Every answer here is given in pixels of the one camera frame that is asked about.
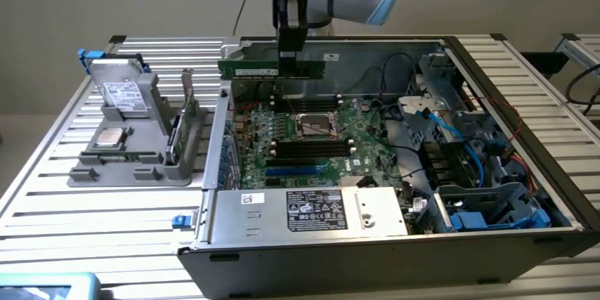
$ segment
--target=red wire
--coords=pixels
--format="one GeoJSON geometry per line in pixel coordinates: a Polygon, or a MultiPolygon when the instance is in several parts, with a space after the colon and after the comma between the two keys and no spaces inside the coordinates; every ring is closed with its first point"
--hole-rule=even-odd
{"type": "Polygon", "coordinates": [[[530,191],[530,193],[532,193],[534,192],[534,180],[532,180],[532,174],[530,172],[530,167],[527,166],[526,162],[518,156],[511,155],[510,158],[512,158],[515,161],[518,161],[526,168],[527,184],[530,185],[527,190],[530,191]]]}
{"type": "Polygon", "coordinates": [[[515,139],[515,137],[516,137],[516,135],[519,134],[519,132],[522,132],[522,128],[523,128],[523,118],[522,118],[522,116],[520,116],[519,111],[516,110],[516,108],[515,108],[508,102],[499,101],[499,100],[496,100],[495,98],[471,98],[471,99],[468,99],[468,100],[460,101],[460,103],[455,106],[455,108],[452,108],[451,110],[447,110],[447,111],[448,111],[448,112],[456,111],[460,107],[463,107],[463,104],[464,104],[464,103],[471,102],[471,101],[474,101],[474,100],[488,100],[490,102],[498,103],[499,105],[503,105],[504,107],[508,107],[508,108],[511,108],[512,110],[515,110],[516,116],[519,117],[519,124],[518,124],[518,126],[516,126],[514,135],[508,138],[508,142],[511,142],[511,141],[515,139]]]}

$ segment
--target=white wall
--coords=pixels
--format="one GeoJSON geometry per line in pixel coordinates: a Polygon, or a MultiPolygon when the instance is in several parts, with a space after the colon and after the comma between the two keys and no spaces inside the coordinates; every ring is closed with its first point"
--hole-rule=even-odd
{"type": "MultiPolygon", "coordinates": [[[[54,114],[83,71],[75,52],[114,34],[224,36],[242,0],[0,0],[0,113],[54,114]]],[[[271,0],[248,0],[239,34],[272,34],[271,0]]],[[[551,48],[562,32],[600,32],[599,0],[399,0],[384,27],[338,34],[503,32],[519,48],[551,48]]]]}

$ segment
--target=warning label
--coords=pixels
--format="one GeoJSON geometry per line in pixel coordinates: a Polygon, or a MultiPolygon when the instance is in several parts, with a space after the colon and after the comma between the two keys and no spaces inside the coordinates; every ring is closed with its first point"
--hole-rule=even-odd
{"type": "Polygon", "coordinates": [[[348,229],[342,190],[288,191],[287,196],[292,232],[348,229]]]}
{"type": "Polygon", "coordinates": [[[135,82],[106,82],[106,92],[108,93],[112,104],[123,112],[146,112],[147,105],[142,98],[140,89],[135,82]]]}

